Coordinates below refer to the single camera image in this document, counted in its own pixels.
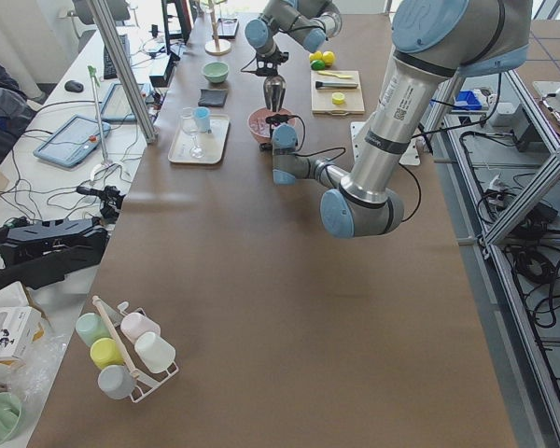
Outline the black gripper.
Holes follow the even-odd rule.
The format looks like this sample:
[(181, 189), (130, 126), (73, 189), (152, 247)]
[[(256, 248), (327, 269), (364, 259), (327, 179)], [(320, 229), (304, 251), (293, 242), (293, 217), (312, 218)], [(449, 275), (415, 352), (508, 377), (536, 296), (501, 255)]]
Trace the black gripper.
[(263, 56), (256, 54), (257, 77), (275, 77), (278, 75), (278, 66), (288, 60), (288, 52), (277, 50), (274, 54)]
[(281, 124), (289, 123), (295, 116), (291, 114), (272, 114), (265, 118), (265, 122), (271, 127), (278, 127)]

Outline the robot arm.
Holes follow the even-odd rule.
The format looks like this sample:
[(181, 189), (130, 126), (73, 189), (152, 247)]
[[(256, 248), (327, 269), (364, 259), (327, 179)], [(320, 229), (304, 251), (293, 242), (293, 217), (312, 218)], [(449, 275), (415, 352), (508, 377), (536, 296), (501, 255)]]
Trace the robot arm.
[(274, 41), (284, 34), (309, 53), (342, 30), (342, 14), (332, 1), (269, 1), (262, 12), (245, 27), (245, 38), (256, 52), (258, 77), (277, 75), (277, 68), (288, 59)]
[(388, 181), (436, 89), (454, 75), (506, 72), (525, 62), (529, 1), (404, 1), (392, 22), (393, 50), (379, 104), (367, 120), (350, 172), (303, 157), (293, 127), (272, 133), (273, 181), (314, 179), (327, 187), (320, 204), (325, 229), (337, 238), (389, 233), (404, 210)]

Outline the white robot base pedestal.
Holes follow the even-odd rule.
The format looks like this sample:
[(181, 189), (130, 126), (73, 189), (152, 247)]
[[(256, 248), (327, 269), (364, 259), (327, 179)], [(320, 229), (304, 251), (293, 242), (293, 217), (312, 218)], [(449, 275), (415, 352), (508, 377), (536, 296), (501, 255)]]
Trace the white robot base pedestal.
[[(382, 91), (379, 96), (377, 109), (365, 121), (352, 121), (350, 123), (351, 143), (354, 154), (354, 161), (358, 159), (365, 143), (365, 136), (377, 112), (385, 108), (385, 104), (391, 98), (395, 88), (398, 86), (397, 76), (392, 74), (385, 76)], [(399, 163), (406, 166), (419, 166), (421, 163), (419, 149), (424, 145), (422, 137), (413, 137), (405, 152), (400, 156)]]

